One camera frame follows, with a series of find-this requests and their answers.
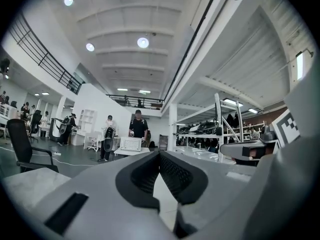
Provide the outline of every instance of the staircase railing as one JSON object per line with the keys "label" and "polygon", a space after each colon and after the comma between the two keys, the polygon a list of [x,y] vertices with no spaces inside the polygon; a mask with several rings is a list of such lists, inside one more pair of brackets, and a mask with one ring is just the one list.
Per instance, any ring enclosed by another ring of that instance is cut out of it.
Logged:
{"label": "staircase railing", "polygon": [[20,13],[13,21],[10,33],[19,45],[37,64],[60,84],[77,94],[81,83],[78,82],[48,51],[33,32],[24,15]]}

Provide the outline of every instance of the black t-shirt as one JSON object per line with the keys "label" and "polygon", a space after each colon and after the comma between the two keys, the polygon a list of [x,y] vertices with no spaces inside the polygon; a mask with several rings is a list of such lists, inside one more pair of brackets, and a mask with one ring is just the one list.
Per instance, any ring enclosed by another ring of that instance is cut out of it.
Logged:
{"label": "black t-shirt", "polygon": [[26,109],[24,106],[21,108],[21,119],[27,119],[27,114],[30,114],[30,109]]}
{"label": "black t-shirt", "polygon": [[136,118],[131,120],[130,130],[134,131],[134,137],[142,138],[145,136],[145,130],[148,129],[148,124],[145,119],[137,120]]}

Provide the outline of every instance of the pillar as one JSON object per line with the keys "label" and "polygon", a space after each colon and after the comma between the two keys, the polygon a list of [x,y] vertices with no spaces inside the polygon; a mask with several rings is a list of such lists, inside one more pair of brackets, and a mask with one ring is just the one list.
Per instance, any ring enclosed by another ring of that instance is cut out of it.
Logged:
{"label": "pillar", "polygon": [[169,137],[168,137],[168,151],[176,151],[176,133],[177,131],[177,104],[171,103],[169,105]]}
{"label": "pillar", "polygon": [[56,113],[55,113],[55,118],[62,119],[61,115],[62,115],[62,110],[64,109],[66,98],[67,98],[66,96],[62,96],[61,97],[59,105],[58,105],[58,108],[57,108]]}

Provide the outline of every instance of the chair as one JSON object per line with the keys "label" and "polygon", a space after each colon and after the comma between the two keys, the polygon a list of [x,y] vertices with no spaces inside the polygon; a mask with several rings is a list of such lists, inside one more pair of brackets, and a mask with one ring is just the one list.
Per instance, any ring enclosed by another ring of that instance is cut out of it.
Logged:
{"label": "chair", "polygon": [[[7,122],[7,128],[10,134],[11,143],[17,158],[16,165],[20,166],[20,172],[27,172],[40,168],[48,168],[59,172],[58,167],[54,165],[52,152],[50,150],[31,146],[25,122],[20,119],[11,119]],[[40,164],[30,162],[33,151],[46,152],[50,156],[51,164]]]}
{"label": "chair", "polygon": [[39,142],[39,140],[33,137],[32,134],[37,134],[39,131],[40,120],[42,118],[42,115],[40,113],[41,113],[40,110],[35,111],[34,115],[32,116],[32,121],[30,124],[29,138],[30,140],[36,140],[37,142]]}

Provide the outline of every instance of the black rubber part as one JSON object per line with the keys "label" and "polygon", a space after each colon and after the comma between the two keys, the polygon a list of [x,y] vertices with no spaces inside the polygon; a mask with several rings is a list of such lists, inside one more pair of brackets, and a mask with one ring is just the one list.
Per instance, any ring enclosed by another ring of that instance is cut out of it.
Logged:
{"label": "black rubber part", "polygon": [[196,202],[208,186],[208,177],[201,169],[165,151],[160,151],[160,174],[181,205]]}
{"label": "black rubber part", "polygon": [[59,235],[63,235],[87,199],[88,196],[85,194],[72,194],[44,224]]}
{"label": "black rubber part", "polygon": [[126,166],[115,177],[120,195],[131,205],[139,208],[157,209],[159,200],[153,197],[154,186],[159,174],[159,152]]}

